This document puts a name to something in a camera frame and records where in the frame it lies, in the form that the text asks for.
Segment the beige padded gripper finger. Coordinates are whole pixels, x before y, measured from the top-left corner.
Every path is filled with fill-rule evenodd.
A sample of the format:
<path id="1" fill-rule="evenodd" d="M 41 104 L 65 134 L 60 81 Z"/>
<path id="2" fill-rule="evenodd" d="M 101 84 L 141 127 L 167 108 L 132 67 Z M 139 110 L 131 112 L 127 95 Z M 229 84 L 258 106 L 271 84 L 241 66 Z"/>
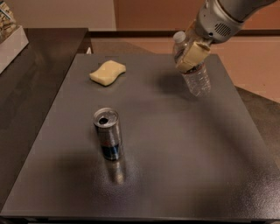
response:
<path id="1" fill-rule="evenodd" d="M 203 62 L 209 53 L 209 45 L 194 41 L 178 56 L 176 68 L 184 74 Z"/>

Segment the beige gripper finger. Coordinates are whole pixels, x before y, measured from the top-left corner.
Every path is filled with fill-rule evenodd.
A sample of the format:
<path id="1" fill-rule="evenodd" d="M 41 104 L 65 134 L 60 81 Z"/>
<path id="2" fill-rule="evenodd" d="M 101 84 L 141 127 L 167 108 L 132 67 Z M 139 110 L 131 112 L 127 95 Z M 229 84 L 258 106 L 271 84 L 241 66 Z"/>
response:
<path id="1" fill-rule="evenodd" d="M 192 21 L 188 28 L 185 30 L 185 36 L 188 39 L 194 39 L 195 38 L 195 21 Z"/>

